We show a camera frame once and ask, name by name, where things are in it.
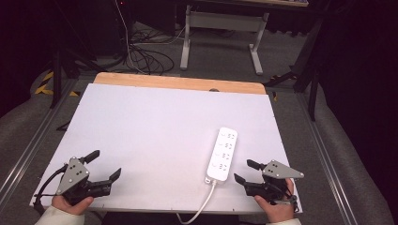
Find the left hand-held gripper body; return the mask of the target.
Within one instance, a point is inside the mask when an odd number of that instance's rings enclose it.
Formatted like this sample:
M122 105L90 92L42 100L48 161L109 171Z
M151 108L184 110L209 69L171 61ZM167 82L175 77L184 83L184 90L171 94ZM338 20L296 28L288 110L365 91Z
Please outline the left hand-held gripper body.
M67 165L55 194L63 196L66 201L75 205L87 197L103 197L111 193L112 181L90 182L90 171L76 157Z

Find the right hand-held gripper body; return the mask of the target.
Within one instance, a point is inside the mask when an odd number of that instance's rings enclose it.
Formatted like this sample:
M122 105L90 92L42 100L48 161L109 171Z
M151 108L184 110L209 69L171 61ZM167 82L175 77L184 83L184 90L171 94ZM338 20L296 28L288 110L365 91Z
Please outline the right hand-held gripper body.
M286 179L300 179L303 172L294 170L277 160L272 160L267 167L260 171L263 182L261 184L245 182L244 189L247 196L261 196L268 203L295 203L298 199L288 188Z

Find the person's left hand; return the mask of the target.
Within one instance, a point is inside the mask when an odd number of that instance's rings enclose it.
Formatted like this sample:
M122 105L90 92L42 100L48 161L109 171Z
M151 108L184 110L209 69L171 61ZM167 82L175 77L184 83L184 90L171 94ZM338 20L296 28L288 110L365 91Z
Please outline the person's left hand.
M54 196L52 206L66 213L80 216L94 201L93 197L87 197L75 205L71 205L63 196Z

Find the person's right hand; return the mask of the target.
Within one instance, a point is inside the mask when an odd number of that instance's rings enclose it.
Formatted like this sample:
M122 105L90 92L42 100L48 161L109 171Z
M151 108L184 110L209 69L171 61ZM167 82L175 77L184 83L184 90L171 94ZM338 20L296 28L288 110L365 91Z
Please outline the person's right hand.
M254 200L266 213L270 223L282 223L294 219L295 209L292 204L272 205L261 196L254 196Z

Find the white power strip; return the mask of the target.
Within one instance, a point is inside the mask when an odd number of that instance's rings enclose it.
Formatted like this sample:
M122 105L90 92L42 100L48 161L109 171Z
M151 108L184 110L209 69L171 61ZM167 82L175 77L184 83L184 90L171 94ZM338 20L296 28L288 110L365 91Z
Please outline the white power strip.
M207 184L223 183L227 180L236 145L237 132L228 127L221 127L207 166Z

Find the white board sheet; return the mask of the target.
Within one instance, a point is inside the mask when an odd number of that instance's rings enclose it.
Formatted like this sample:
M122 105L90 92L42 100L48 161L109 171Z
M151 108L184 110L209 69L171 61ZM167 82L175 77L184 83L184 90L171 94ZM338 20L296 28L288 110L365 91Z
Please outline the white board sheet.
M205 177L220 128L237 132L237 146L232 176L212 186ZM92 205L107 211L258 213L234 174L259 183L248 159L288 162L266 95L91 83L43 176L94 150L90 180L121 169L110 195Z

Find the yellow black floor tape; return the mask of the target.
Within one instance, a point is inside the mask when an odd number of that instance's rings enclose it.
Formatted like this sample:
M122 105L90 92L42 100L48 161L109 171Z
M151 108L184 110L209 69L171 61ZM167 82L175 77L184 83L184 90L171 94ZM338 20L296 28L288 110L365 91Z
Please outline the yellow black floor tape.
M54 73L52 71L49 71L44 78L42 79L40 85L35 91L36 95L43 94L43 95L50 95L52 96L54 94L54 91L52 89L49 89L49 82L53 78Z

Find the black tripod stand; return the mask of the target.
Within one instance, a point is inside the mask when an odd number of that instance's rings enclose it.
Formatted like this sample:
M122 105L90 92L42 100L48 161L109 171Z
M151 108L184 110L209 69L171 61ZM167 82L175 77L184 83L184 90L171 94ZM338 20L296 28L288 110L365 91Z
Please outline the black tripod stand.
M104 72L105 68L93 62L83 31L80 31L78 24L69 18L69 15L77 10L74 7L77 0L45 1L46 6L51 8L47 22L51 33L54 64L54 95L51 105L53 109L62 97L62 71L65 71L68 79L77 79L80 71L76 61L97 72Z

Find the black metal stand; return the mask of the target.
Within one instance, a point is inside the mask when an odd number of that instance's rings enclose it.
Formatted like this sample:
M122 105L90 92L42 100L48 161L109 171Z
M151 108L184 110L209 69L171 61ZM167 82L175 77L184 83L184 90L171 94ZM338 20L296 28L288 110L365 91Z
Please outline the black metal stand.
M307 39L298 55L295 64L290 71L284 75L271 79L265 83L265 87L272 87L288 79L296 77L297 80L293 85L296 93L303 93L307 86L310 85L310 96L307 111L312 121L315 120L315 103L317 88L319 83L319 75L314 63L314 46L318 40L318 35L323 24L323 19L317 19L313 28L311 29Z

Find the wooden table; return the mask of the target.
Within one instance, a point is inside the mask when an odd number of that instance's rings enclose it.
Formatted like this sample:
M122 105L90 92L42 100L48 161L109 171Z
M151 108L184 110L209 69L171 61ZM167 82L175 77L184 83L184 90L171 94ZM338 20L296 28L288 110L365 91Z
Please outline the wooden table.
M257 82L220 81L111 72L99 73L94 83L200 91L218 90L219 92L260 95L265 95L267 93L264 85Z

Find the wooden desk top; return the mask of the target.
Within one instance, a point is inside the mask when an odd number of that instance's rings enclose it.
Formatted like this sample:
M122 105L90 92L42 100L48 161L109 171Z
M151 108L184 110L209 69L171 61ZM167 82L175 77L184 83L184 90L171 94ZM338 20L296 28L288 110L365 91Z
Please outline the wooden desk top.
M255 7L299 7L309 6L307 0L188 0L193 3L243 5Z

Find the metal floor rail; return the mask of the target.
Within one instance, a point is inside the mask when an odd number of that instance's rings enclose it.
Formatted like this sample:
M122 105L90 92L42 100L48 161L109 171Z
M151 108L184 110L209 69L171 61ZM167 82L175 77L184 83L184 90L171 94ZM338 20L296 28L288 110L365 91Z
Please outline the metal floor rail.
M61 97L33 94L0 118L0 207L6 205L45 140L78 79L64 80Z
M347 199L347 196L344 192L342 182L331 161L328 149L325 146L325 143L320 135L318 126L316 122L312 120L311 116L308 113L308 104L306 102L305 96L303 94L296 94L296 98L298 100L300 108L303 110L306 123L310 127L310 131L316 145L316 152L318 154L325 176L328 179L331 192L339 208L340 214L344 221L344 225L358 225L357 219L354 216L349 200Z

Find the grey metal desk frame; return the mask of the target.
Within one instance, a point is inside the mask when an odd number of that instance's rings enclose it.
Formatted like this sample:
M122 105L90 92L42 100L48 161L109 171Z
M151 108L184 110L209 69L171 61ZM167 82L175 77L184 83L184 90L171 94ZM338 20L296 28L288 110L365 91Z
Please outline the grey metal desk frame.
M243 32L255 32L256 39L249 45L249 52L253 61L253 67L257 75L263 74L263 68L258 55L258 48L268 23L268 13L261 17L243 15L229 15L210 12L197 12L192 6L187 5L185 10L185 34L182 46L180 68L186 70L190 55L190 30L192 28L224 29Z

